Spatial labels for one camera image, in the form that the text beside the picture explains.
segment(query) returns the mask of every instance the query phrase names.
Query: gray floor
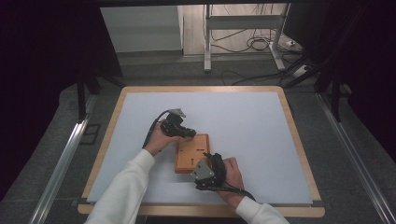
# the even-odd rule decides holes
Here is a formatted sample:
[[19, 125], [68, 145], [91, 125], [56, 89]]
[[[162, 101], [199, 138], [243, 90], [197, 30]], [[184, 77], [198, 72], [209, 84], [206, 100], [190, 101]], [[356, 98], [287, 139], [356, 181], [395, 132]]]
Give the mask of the gray floor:
[[[182, 58], [177, 55], [140, 57], [123, 54], [120, 63], [127, 85], [230, 85], [243, 77], [255, 77], [276, 73], [268, 55], [215, 57], [211, 73], [204, 72], [201, 58]], [[120, 88], [99, 78], [102, 91], [98, 95], [90, 119], [90, 127], [100, 125], [95, 141], [85, 135], [68, 168], [64, 182], [51, 207], [46, 223], [83, 223], [87, 216], [77, 211], [76, 202], [86, 184], [95, 155], [106, 131]], [[316, 179], [326, 215], [322, 218], [288, 217], [290, 223], [382, 223], [368, 194], [356, 175], [347, 154], [335, 135], [323, 112], [310, 79], [294, 88], [286, 89], [294, 120], [304, 145], [313, 175]], [[245, 81], [240, 85], [275, 85], [278, 79]], [[64, 150], [77, 118], [77, 88], [72, 86], [63, 91], [60, 106], [46, 134], [26, 164], [20, 176], [0, 203], [1, 223], [27, 223], [41, 197], [54, 166]], [[376, 183], [386, 196], [391, 207], [396, 207], [395, 163], [383, 148], [359, 122], [347, 104], [341, 99], [342, 123], [356, 144], [362, 159]], [[230, 219], [191, 219], [150, 217], [146, 223], [238, 223]]]

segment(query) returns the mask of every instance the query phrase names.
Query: white board surface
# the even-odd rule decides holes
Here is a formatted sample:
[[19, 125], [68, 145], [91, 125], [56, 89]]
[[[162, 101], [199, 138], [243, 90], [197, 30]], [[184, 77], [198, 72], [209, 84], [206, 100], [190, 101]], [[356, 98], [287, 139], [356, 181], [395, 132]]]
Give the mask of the white board surface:
[[[245, 189], [257, 202], [312, 203], [276, 92], [128, 93], [88, 202], [97, 202], [141, 150], [152, 121], [171, 108], [187, 115], [182, 126], [209, 134], [212, 154], [236, 157]], [[223, 204], [216, 193], [195, 189], [190, 175], [175, 174], [175, 148], [171, 144], [155, 157], [143, 203]]]

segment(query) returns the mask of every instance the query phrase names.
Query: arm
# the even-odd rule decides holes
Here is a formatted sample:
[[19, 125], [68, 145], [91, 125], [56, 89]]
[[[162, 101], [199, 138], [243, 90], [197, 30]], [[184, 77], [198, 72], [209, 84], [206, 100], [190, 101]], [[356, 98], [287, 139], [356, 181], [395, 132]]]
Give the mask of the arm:
[[180, 139], [165, 136], [158, 123], [145, 148], [114, 177], [86, 223], [134, 223], [149, 183], [154, 156], [169, 143]]
[[[236, 159], [229, 158], [224, 160], [224, 166], [227, 170], [225, 185], [243, 189], [244, 182]], [[249, 199], [249, 197], [233, 192], [219, 191], [218, 194], [224, 202], [235, 208], [236, 214], [243, 218], [247, 223], [289, 223], [273, 206], [268, 203], [259, 204]]]

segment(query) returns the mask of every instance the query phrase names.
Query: hand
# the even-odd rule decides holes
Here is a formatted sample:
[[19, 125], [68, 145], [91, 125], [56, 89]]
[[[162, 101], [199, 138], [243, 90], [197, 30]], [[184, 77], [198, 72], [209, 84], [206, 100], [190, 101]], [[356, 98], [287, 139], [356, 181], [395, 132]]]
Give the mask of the hand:
[[[225, 159], [223, 161], [224, 161], [225, 169], [227, 171], [226, 182], [224, 183], [223, 187], [225, 188], [235, 187], [238, 189], [244, 189], [244, 181], [242, 180], [242, 175], [241, 172], [239, 171], [236, 158], [232, 157], [229, 159]], [[244, 198], [244, 195], [228, 192], [228, 191], [217, 191], [217, 193], [224, 202], [226, 202], [233, 208], [236, 208]]]
[[183, 139], [180, 136], [169, 137], [163, 134], [163, 131], [161, 131], [162, 122], [163, 121], [158, 122], [155, 125], [151, 137], [148, 140], [148, 144], [144, 147], [144, 149], [151, 153], [152, 156], [157, 155], [157, 153], [167, 147], [169, 143], [179, 142], [181, 139]]

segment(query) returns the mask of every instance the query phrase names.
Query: white wall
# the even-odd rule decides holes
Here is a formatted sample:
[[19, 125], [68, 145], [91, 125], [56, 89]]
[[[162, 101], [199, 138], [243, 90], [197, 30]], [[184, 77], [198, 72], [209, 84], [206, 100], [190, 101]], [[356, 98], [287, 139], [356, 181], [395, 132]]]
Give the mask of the white wall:
[[177, 6], [103, 7], [116, 52], [182, 49]]

